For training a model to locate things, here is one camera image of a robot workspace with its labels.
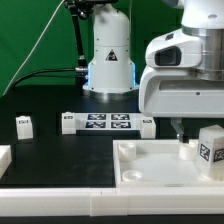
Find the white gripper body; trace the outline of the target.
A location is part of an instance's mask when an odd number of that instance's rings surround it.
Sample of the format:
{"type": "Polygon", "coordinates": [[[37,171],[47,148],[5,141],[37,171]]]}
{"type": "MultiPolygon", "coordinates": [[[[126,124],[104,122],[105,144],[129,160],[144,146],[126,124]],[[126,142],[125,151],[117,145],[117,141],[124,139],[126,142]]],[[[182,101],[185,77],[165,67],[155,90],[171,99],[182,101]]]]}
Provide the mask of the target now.
{"type": "Polygon", "coordinates": [[[197,79],[189,69],[146,67],[139,110],[151,117],[224,118],[224,81],[197,79]]]}

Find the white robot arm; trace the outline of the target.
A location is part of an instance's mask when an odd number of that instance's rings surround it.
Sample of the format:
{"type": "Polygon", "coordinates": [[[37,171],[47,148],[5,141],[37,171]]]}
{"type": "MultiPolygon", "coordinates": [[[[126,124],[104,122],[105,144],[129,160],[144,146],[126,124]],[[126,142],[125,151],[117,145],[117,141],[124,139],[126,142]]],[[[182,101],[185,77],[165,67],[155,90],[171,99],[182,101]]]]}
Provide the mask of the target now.
{"type": "MultiPolygon", "coordinates": [[[[145,53],[139,110],[152,117],[224,117],[224,0],[164,0],[184,10],[181,28],[153,39],[145,53]]],[[[134,86],[124,34],[109,35],[111,6],[95,9],[94,57],[86,89],[100,95],[134,86]]]]}

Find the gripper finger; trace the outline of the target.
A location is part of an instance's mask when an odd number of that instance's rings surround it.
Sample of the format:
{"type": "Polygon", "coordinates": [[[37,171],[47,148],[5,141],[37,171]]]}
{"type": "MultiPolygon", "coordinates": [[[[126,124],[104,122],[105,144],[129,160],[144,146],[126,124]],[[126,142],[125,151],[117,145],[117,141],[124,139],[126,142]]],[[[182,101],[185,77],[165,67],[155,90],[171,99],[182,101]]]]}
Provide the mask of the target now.
{"type": "Polygon", "coordinates": [[[177,139],[180,143],[188,143],[189,137],[185,133],[184,125],[182,124],[181,118],[172,118],[171,119],[171,125],[174,128],[177,139]]]}

